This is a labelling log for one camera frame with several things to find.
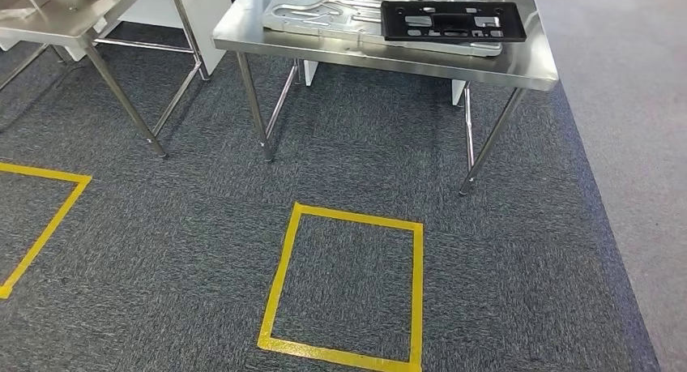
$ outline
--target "stainless steel table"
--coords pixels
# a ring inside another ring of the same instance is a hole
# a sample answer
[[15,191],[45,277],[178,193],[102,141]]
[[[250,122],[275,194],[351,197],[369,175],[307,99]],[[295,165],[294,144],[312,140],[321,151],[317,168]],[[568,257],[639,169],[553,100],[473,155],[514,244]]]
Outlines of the stainless steel table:
[[[298,60],[300,59],[467,81],[463,98],[468,172],[459,190],[465,195],[484,166],[493,144],[505,126],[506,119],[516,110],[527,89],[548,91],[558,81],[556,65],[540,22],[535,0],[486,1],[516,2],[527,31],[526,42],[505,44],[502,53],[495,58],[477,58],[321,36],[275,32],[262,27],[262,13],[270,0],[236,0],[216,26],[213,39],[218,49],[237,52],[254,126],[267,160],[274,158],[269,138],[288,89],[299,71]],[[269,54],[295,59],[284,90],[267,125],[263,123],[260,115],[258,98],[245,53]],[[515,88],[476,158],[472,146],[469,86],[471,81]]]
[[[203,65],[203,58],[198,50],[198,44],[191,31],[188,17],[184,12],[181,0],[174,0],[181,17],[184,33],[189,47],[176,47],[145,42],[120,41],[99,38],[100,32],[112,27],[117,19],[137,0],[52,0],[41,6],[37,11],[22,19],[0,20],[0,38],[8,40],[31,41],[41,43],[42,46],[24,62],[22,62],[5,79],[0,79],[0,90],[4,88],[16,75],[25,69],[33,60],[41,55],[49,46],[58,45],[67,48],[83,49],[91,59],[93,65],[100,72],[105,82],[112,89],[114,95],[124,106],[141,134],[152,145],[159,156],[166,156],[166,152],[157,141],[162,126],[183,96],[195,74],[209,79]],[[162,113],[160,120],[151,130],[141,118],[139,112],[131,104],[118,81],[112,76],[103,58],[93,47],[95,43],[136,46],[140,48],[167,50],[173,52],[190,53],[194,56],[195,65],[186,76],[177,93]]]

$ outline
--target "metal rod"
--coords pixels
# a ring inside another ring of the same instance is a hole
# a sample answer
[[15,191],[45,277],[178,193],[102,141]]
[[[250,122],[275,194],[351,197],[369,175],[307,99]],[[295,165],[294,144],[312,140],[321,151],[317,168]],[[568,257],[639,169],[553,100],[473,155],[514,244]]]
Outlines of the metal rod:
[[472,146],[472,114],[470,112],[470,82],[465,83],[463,88],[465,103],[465,138],[467,145],[467,170],[475,165],[475,148]]
[[298,69],[298,77],[296,78],[296,84],[301,84],[301,82],[303,81],[303,75],[301,73],[301,60],[298,58],[294,58],[293,65]]
[[492,128],[492,132],[489,133],[487,141],[484,143],[484,146],[480,150],[480,154],[477,156],[475,164],[472,166],[470,171],[467,172],[467,176],[465,177],[463,184],[460,186],[459,193],[461,195],[467,195],[467,193],[472,188],[472,183],[475,182],[475,177],[482,170],[482,167],[484,166],[487,157],[489,157],[489,153],[491,153],[492,151],[493,145],[496,143],[498,137],[501,135],[501,132],[503,131],[503,128],[506,126],[507,118],[515,111],[515,109],[518,108],[518,105],[523,100],[526,93],[527,89],[516,88],[515,90],[513,90],[513,93],[510,94],[510,97],[506,102],[506,106],[504,106],[503,111],[501,111],[501,114],[498,116],[496,123],[494,123],[494,126]]
[[291,87],[291,83],[293,83],[293,79],[296,77],[297,72],[298,62],[294,62],[293,66],[291,67],[291,71],[288,73],[286,84],[284,85],[284,88],[282,88],[281,95],[279,95],[279,99],[277,100],[275,111],[272,112],[270,121],[267,123],[267,138],[270,138],[270,135],[272,134],[272,129],[275,127],[275,123],[277,122],[277,117],[279,116],[279,112],[281,111],[281,106],[284,105],[284,101],[286,100],[286,96],[288,95],[288,89]]
[[96,42],[99,44],[134,46],[137,48],[165,50],[165,51],[169,51],[169,52],[180,52],[180,53],[193,53],[194,52],[191,48],[184,48],[182,46],[152,44],[150,42],[115,40],[113,38],[96,38]]
[[36,60],[46,49],[48,49],[48,44],[41,45],[40,48],[36,49],[35,52],[31,53],[24,61],[22,61],[10,74],[0,83],[0,90],[5,88],[14,78],[16,78],[23,70],[25,70],[34,60]]
[[152,134],[155,137],[157,137],[157,135],[160,133],[160,130],[162,130],[164,124],[167,123],[169,116],[172,114],[172,111],[174,111],[174,108],[177,107],[177,103],[179,103],[179,100],[184,95],[184,92],[186,92],[186,89],[189,87],[189,84],[191,84],[191,80],[193,80],[193,78],[195,77],[195,74],[196,72],[198,72],[200,66],[200,62],[195,63],[191,72],[189,72],[189,74],[186,76],[186,79],[184,79],[184,83],[181,84],[181,86],[177,90],[177,93],[174,94],[174,97],[169,102],[169,105],[167,105],[167,109],[164,110],[164,112],[162,113],[162,117],[160,117],[160,120],[155,124],[155,127],[152,130]]
[[55,54],[60,58],[60,62],[62,64],[67,64],[68,62],[71,62],[71,56],[64,47],[58,48],[55,45],[51,45],[50,48],[52,48]]
[[189,16],[186,14],[186,9],[184,8],[184,4],[181,3],[181,0],[174,0],[174,6],[177,8],[177,12],[179,13],[181,25],[184,27],[184,35],[186,35],[186,41],[188,41],[189,47],[193,50],[195,61],[202,63],[200,66],[200,78],[203,80],[210,80],[210,75],[207,73],[207,68],[205,67],[205,62],[203,61],[203,56],[200,53],[200,48],[198,47],[198,42],[195,39],[195,35],[189,21]]
[[141,118],[139,112],[136,111],[134,105],[131,104],[131,101],[124,93],[124,90],[122,90],[122,87],[119,85],[117,80],[112,76],[112,73],[109,71],[107,64],[105,64],[105,61],[100,56],[98,51],[90,45],[84,47],[83,50],[86,51],[86,55],[91,59],[93,65],[96,66],[96,69],[98,70],[98,72],[100,72],[100,75],[103,77],[103,80],[108,84],[114,95],[117,97],[117,99],[119,99],[120,103],[122,103],[122,106],[124,106],[124,109],[129,114],[131,119],[134,121],[134,124],[139,129],[143,137],[145,137],[146,140],[152,145],[153,149],[160,157],[167,156],[167,153],[164,151],[160,143],[157,141],[155,136],[150,132],[150,129],[148,129],[146,122],[143,120],[143,118]]
[[245,94],[248,97],[248,105],[250,112],[253,115],[253,126],[258,132],[258,141],[262,147],[262,152],[265,155],[266,161],[272,161],[275,158],[274,152],[267,142],[267,133],[265,126],[262,123],[262,116],[260,115],[260,105],[258,104],[258,96],[255,93],[255,85],[253,84],[253,76],[250,74],[250,66],[248,60],[245,58],[245,53],[237,52],[238,66],[241,69],[241,77],[243,78],[243,85],[245,86]]

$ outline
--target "table top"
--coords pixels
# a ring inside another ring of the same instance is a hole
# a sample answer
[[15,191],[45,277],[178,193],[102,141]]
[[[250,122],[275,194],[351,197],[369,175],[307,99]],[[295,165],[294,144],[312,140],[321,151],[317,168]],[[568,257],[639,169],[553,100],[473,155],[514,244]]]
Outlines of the table top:
[[522,43],[503,44],[494,58],[410,49],[388,45],[277,32],[262,27],[271,0],[236,0],[213,32],[218,49],[331,62],[448,79],[495,83],[548,91],[558,73],[535,0],[515,2],[527,31]]
[[81,46],[83,37],[94,26],[115,21],[134,2],[136,0],[51,0],[26,18],[0,20],[0,38]]

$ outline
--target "metal plate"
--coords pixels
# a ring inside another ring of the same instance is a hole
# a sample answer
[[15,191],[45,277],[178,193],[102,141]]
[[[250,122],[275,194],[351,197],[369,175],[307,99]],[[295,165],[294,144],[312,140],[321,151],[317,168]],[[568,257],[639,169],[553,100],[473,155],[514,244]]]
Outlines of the metal plate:
[[[498,43],[446,45],[432,42],[385,41],[382,36],[380,12],[383,1],[417,0],[271,0],[262,15],[262,25],[281,32],[403,46],[433,52],[481,57],[496,56],[501,53],[501,44]],[[464,2],[465,0],[425,1]]]
[[513,2],[382,2],[387,41],[460,44],[527,39]]

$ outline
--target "floor marking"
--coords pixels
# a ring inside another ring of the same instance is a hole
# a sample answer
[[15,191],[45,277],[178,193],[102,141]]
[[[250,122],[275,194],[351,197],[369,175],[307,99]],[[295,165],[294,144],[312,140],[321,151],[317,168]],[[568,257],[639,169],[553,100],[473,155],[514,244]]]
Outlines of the floor marking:
[[[388,360],[385,358],[365,356],[357,353],[342,352],[340,350],[319,348],[297,342],[272,338],[279,297],[284,288],[284,280],[288,269],[288,261],[291,258],[293,243],[296,239],[296,231],[301,215],[323,216],[336,220],[349,220],[363,224],[375,224],[387,228],[404,229],[412,231],[412,291],[411,291],[411,330],[410,330],[410,357],[408,361]],[[286,236],[284,237],[284,249],[282,250],[279,266],[272,282],[270,296],[267,299],[265,316],[262,318],[262,326],[258,335],[258,347],[273,352],[291,354],[293,356],[313,358],[355,366],[368,370],[381,372],[421,372],[422,362],[422,257],[423,257],[423,226],[421,223],[407,220],[395,220],[381,216],[367,216],[355,212],[342,212],[324,207],[314,207],[294,203],[291,219],[288,222]]]
[[87,175],[77,175],[74,173],[25,167],[22,165],[6,164],[2,162],[0,162],[0,172],[19,173],[27,176],[44,177],[46,179],[76,183],[76,187],[73,191],[71,191],[71,194],[69,194],[55,216],[53,216],[53,219],[50,220],[48,226],[43,230],[43,233],[41,233],[36,242],[33,243],[31,249],[28,250],[22,261],[19,263],[19,265],[17,265],[17,268],[15,268],[15,270],[10,274],[10,277],[8,277],[7,280],[5,280],[5,283],[0,286],[0,299],[7,299],[12,293],[12,289],[14,288],[15,284],[17,281],[19,281],[19,278],[27,270],[33,259],[36,258],[38,252],[41,251],[45,243],[48,241],[48,238],[53,235],[55,229],[57,229],[60,222],[62,222],[62,218],[65,217],[67,212],[76,202],[76,199],[83,192],[83,189],[85,189],[88,183],[91,181],[91,177]]

